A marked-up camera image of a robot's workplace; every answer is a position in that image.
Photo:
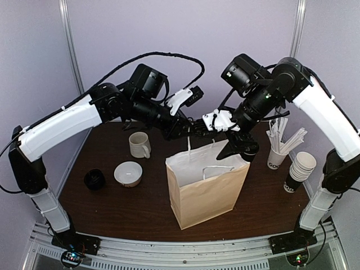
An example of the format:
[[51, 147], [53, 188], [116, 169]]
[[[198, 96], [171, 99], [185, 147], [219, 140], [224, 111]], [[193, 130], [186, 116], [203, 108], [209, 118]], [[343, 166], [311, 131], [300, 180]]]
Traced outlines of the brown paper bag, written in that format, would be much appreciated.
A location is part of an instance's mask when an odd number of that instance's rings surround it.
[[180, 229], [233, 210], [250, 163], [240, 155], [217, 160], [227, 142], [189, 147], [166, 158], [170, 206]]

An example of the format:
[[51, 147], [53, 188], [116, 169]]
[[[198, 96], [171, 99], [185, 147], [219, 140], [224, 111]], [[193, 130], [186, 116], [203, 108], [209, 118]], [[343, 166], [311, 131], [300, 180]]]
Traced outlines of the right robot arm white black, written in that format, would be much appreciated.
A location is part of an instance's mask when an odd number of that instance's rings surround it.
[[338, 194], [359, 179], [359, 131], [310, 68], [292, 57], [272, 66], [262, 66], [250, 56], [236, 56], [222, 71], [222, 79], [242, 97], [236, 108], [219, 107], [210, 125], [226, 133], [228, 143], [218, 154], [222, 160], [240, 154], [251, 160], [258, 145], [250, 131], [272, 110], [293, 104], [332, 144], [323, 166], [322, 180], [310, 202], [299, 215], [297, 229], [289, 234], [292, 248], [302, 247]]

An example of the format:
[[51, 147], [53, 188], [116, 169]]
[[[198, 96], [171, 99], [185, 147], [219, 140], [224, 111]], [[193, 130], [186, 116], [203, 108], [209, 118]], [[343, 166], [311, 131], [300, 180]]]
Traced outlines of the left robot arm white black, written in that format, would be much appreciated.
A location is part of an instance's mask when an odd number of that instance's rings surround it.
[[58, 239], [69, 250], [81, 244], [80, 236], [67, 211], [50, 188], [43, 155], [77, 134], [116, 118], [137, 120], [163, 131], [166, 139], [177, 139], [192, 131], [191, 122], [180, 112], [201, 90], [187, 85], [176, 93], [157, 100], [160, 90], [169, 92], [165, 74], [139, 64], [124, 83], [97, 83], [71, 103], [36, 123], [13, 130], [8, 159], [17, 185], [27, 194], [59, 233]]

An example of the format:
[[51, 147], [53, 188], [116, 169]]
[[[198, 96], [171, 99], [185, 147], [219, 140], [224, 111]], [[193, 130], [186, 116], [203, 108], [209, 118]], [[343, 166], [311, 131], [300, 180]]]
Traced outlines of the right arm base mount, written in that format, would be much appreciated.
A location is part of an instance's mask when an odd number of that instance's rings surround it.
[[269, 238], [272, 254], [288, 253], [293, 250], [305, 249], [308, 245], [317, 243], [316, 236], [299, 236], [295, 233], [286, 233]]

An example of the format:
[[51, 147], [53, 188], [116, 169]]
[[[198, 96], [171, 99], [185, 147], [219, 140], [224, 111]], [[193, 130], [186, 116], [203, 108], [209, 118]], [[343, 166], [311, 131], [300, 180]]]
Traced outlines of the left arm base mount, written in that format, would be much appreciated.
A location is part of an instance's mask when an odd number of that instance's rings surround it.
[[63, 235], [55, 234], [51, 244], [68, 251], [76, 251], [79, 254], [97, 255], [101, 239], [82, 234]]

